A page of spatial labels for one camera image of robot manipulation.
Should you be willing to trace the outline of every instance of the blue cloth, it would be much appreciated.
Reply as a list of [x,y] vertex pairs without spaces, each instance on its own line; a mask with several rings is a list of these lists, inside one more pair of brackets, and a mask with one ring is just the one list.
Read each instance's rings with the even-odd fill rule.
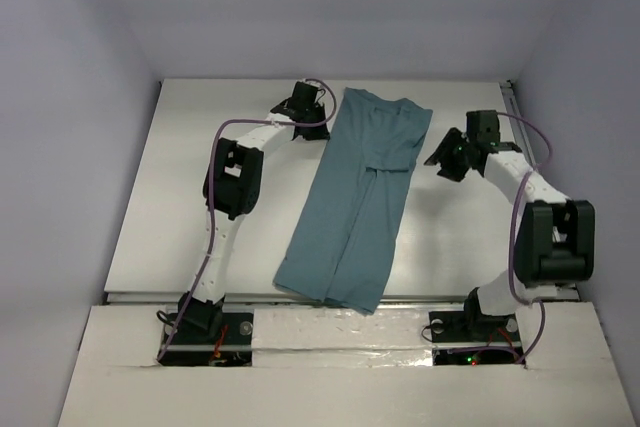
[[382,298],[431,110],[345,89],[277,287],[372,313]]

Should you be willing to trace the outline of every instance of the gray wall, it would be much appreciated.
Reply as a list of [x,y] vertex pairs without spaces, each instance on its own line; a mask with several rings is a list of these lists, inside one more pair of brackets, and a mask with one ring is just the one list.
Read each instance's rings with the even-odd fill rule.
[[555,144],[549,177],[596,207],[596,270],[582,290],[595,301],[636,419],[639,80],[640,1],[566,0],[517,83],[523,113]]
[[57,423],[156,91],[114,0],[0,0],[2,426]]
[[175,77],[515,76],[559,0],[120,0]]

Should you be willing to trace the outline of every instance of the blue pants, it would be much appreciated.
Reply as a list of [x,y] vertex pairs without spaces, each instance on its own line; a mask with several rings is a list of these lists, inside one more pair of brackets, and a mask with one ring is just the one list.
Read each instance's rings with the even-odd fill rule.
[[277,287],[361,312],[376,309],[431,114],[408,99],[345,89]]

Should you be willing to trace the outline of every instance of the table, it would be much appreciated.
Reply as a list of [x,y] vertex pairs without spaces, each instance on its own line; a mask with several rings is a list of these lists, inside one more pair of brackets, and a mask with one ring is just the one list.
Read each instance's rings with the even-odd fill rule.
[[[169,79],[163,84],[106,283],[111,301],[171,301],[198,267],[205,238],[201,194],[211,142],[232,117],[264,118],[293,80]],[[505,111],[500,85],[476,82],[328,81],[385,99],[407,97],[433,109],[396,242],[386,300],[453,300],[491,281],[507,265],[511,207],[476,172],[456,184],[424,161],[469,110]],[[331,108],[329,97],[327,110]],[[234,138],[251,126],[231,126]],[[502,121],[505,140],[513,139]],[[264,166],[260,200],[236,241],[228,298],[281,299],[272,280],[289,244],[325,143],[297,139]]]

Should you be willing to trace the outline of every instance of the pant leg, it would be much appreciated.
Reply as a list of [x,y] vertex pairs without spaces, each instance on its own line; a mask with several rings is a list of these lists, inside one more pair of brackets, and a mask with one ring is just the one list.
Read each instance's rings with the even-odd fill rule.
[[416,158],[432,112],[402,99],[373,103],[363,132],[363,202],[327,293],[331,303],[367,313],[378,306],[391,272],[395,241]]
[[340,106],[309,196],[276,276],[276,287],[323,301],[342,257],[366,182],[364,118],[349,89]]

